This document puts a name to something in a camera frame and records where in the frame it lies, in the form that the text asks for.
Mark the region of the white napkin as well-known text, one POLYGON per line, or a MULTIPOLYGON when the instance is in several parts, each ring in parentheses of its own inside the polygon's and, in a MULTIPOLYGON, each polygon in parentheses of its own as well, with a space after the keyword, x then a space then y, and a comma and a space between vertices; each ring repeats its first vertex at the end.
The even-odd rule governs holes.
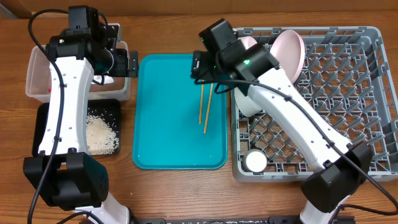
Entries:
POLYGON ((95 75, 93 77, 91 84, 92 85, 107 85, 107 84, 111 84, 113 82, 114 82, 114 79, 107 75, 95 75))

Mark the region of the wooden chopstick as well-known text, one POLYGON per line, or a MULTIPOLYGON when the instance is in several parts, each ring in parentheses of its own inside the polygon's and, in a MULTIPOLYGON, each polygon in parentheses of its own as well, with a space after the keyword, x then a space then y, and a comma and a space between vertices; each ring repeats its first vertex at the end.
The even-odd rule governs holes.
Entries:
POLYGON ((198 120, 198 124, 201 124, 201 123, 202 123, 203 94, 204 94, 204 84, 201 84, 201 92, 200 92, 200 111, 199 111, 199 120, 198 120))
POLYGON ((207 108, 206 108, 205 125, 204 125, 203 134, 206 134, 206 132, 207 132, 208 120, 209 120, 210 110, 211 110, 211 101, 212 101, 212 96, 213 96, 213 85, 214 85, 213 83, 210 85, 210 93, 209 93, 208 104, 207 104, 207 108))

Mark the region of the pink white bowl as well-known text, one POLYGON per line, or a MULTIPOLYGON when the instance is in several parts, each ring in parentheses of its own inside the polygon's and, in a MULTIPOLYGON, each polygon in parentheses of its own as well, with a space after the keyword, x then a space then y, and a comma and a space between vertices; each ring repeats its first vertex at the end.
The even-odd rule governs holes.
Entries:
POLYGON ((238 40, 240 40, 242 42, 242 44, 246 50, 257 45, 257 41, 255 40, 255 38, 253 38, 251 36, 239 37, 238 40))

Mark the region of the grey bowl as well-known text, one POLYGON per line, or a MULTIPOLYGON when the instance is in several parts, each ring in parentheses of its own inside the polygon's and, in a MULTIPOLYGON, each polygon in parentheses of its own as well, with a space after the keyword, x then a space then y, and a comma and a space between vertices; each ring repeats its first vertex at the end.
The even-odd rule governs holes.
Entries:
POLYGON ((262 108, 253 102, 250 97, 245 96, 239 88, 234 89, 234 98, 238 109, 245 117, 251 117, 262 111, 262 108))

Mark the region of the large white plate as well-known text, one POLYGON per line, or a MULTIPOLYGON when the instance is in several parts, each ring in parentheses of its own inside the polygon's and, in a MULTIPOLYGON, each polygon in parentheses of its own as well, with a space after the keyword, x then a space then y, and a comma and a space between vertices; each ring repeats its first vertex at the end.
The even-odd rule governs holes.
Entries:
POLYGON ((305 44, 301 36, 294 30, 283 31, 272 44, 270 52, 279 61, 290 82, 295 83, 305 60, 305 44))

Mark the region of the cream paper cup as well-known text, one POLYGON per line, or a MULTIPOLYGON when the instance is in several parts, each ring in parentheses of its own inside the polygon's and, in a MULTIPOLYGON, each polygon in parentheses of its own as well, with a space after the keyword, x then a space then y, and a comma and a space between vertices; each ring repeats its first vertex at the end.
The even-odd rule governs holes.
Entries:
POLYGON ((243 166, 249 172, 263 172, 267 167, 267 157, 262 151, 251 149, 244 154, 243 166))

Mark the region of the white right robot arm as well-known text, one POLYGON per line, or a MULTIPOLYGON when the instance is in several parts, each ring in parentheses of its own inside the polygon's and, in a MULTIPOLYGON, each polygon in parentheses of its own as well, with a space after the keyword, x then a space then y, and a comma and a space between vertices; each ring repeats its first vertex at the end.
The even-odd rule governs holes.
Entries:
POLYGON ((193 55, 191 78, 197 85, 238 88, 266 111, 304 156, 313 174, 302 182, 307 198, 302 223, 332 223, 347 198, 366 181, 372 151, 333 129, 287 78, 263 45, 246 48, 228 21, 220 19, 199 33, 204 51, 193 55))

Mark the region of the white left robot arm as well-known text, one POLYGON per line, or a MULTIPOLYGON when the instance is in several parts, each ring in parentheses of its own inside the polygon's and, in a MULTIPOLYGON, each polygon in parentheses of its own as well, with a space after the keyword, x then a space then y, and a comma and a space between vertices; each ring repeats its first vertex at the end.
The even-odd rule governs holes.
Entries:
POLYGON ((119 26, 89 6, 66 10, 68 27, 39 50, 49 61, 51 93, 44 135, 23 172, 49 207, 85 216, 93 223, 135 223, 130 208, 109 191, 108 172, 88 153, 86 118, 95 76, 135 78, 138 55, 116 47, 119 26))

